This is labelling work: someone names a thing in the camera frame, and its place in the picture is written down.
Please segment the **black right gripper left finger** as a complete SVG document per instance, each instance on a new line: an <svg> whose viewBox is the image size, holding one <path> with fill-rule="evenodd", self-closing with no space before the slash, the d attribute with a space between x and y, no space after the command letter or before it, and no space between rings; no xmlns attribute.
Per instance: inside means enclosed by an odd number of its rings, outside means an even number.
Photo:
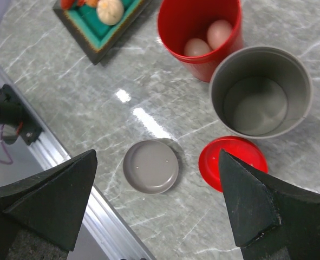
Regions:
<svg viewBox="0 0 320 260"><path fill-rule="evenodd" d="M0 187L0 259L67 259L74 250L97 169L90 149Z"/></svg>

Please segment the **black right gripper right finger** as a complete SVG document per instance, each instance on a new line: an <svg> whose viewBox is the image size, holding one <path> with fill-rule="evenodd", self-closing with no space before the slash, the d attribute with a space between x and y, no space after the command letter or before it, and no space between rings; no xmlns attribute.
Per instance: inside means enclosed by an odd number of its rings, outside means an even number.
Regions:
<svg viewBox="0 0 320 260"><path fill-rule="evenodd" d="M220 181L243 259L320 259L320 194L221 150Z"/></svg>

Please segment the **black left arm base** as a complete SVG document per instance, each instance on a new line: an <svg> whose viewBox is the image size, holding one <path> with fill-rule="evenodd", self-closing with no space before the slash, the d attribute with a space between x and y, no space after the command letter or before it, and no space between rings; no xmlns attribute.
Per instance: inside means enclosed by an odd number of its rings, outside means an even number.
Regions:
<svg viewBox="0 0 320 260"><path fill-rule="evenodd" d="M15 129L15 136L21 137L27 145L38 140L43 128L26 108L11 85L0 86L0 125Z"/></svg>

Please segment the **red round lid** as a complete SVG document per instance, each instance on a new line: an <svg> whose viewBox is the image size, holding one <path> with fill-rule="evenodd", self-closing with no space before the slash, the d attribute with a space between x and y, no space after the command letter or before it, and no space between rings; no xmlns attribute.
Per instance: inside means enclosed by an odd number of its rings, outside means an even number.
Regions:
<svg viewBox="0 0 320 260"><path fill-rule="evenodd" d="M211 141L200 153L199 172L210 187L222 192L219 173L220 151L225 150L254 168L268 173L266 159L261 150L251 141L238 136L222 136Z"/></svg>

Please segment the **grey round lid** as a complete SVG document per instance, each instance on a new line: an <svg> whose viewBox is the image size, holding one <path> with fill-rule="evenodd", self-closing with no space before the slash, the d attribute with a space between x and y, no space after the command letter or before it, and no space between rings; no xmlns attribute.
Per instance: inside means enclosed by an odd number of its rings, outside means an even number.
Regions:
<svg viewBox="0 0 320 260"><path fill-rule="evenodd" d="M144 140L135 143L126 152L123 174L135 190L145 194L161 194L175 184L179 162L168 145L157 140Z"/></svg>

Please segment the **grey cylindrical canister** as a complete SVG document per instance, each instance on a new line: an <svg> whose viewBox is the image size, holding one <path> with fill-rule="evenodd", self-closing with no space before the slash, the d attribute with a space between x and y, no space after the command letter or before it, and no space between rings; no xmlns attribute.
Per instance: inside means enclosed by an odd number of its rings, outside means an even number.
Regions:
<svg viewBox="0 0 320 260"><path fill-rule="evenodd" d="M314 87L297 57L283 49L253 46L236 51L217 66L209 95L229 131L267 139L291 131L308 116Z"/></svg>

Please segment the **teal square plate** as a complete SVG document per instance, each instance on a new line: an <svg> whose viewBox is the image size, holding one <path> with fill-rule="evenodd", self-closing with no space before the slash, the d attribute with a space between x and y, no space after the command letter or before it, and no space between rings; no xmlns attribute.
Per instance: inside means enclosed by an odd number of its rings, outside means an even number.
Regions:
<svg viewBox="0 0 320 260"><path fill-rule="evenodd" d="M91 63L96 65L150 2L122 1L124 14L121 21L115 25L102 23L97 16L96 8L88 5L73 5L70 9L64 10L61 8L61 2L56 1L53 11Z"/></svg>

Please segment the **red cylindrical canister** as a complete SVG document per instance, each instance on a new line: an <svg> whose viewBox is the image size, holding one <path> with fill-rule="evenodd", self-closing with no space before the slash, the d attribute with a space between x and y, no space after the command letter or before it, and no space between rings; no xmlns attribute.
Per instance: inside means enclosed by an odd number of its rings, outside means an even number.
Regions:
<svg viewBox="0 0 320 260"><path fill-rule="evenodd" d="M185 46L198 38L208 43L208 29L213 22L225 20L232 26L224 43L201 56L185 55ZM163 1L157 20L160 39L177 60L197 79L209 82L216 67L230 54L243 48L242 9L240 1Z"/></svg>

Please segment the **aluminium rail frame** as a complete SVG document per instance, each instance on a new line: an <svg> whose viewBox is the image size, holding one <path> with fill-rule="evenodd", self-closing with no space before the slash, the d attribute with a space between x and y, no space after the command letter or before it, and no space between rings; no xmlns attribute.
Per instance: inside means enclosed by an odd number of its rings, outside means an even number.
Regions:
<svg viewBox="0 0 320 260"><path fill-rule="evenodd" d="M0 259L153 259L0 66Z"/></svg>

